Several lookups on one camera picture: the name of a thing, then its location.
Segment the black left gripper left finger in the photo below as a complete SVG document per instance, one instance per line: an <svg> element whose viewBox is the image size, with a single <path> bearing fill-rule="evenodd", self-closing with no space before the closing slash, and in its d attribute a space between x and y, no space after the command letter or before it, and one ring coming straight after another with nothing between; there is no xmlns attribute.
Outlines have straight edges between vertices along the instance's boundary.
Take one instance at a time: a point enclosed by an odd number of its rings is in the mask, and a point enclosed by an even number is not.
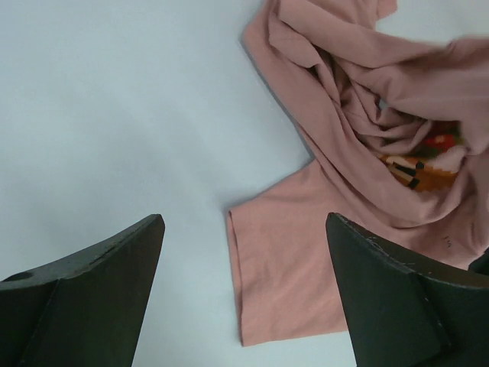
<svg viewBox="0 0 489 367"><path fill-rule="evenodd" d="M130 366L165 224L152 214L1 282L3 366Z"/></svg>

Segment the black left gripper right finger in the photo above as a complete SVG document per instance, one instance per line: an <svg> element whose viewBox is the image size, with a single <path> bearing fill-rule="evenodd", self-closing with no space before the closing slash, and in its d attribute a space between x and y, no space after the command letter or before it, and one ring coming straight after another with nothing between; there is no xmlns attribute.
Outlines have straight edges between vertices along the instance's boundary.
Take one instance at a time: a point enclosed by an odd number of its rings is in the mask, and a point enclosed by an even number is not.
<svg viewBox="0 0 489 367"><path fill-rule="evenodd" d="M488 364L487 254L461 270L338 213L325 231L357 365Z"/></svg>

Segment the pink t shirt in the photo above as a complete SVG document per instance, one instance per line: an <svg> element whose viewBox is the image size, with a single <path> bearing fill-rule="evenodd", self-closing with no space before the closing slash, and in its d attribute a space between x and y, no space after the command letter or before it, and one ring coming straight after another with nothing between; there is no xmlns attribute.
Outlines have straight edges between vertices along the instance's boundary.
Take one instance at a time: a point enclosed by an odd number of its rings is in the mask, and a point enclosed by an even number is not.
<svg viewBox="0 0 489 367"><path fill-rule="evenodd" d="M267 1L243 43L313 153L227 215L243 346L346 330L330 213L457 268L488 247L488 40L383 34L395 1Z"/></svg>

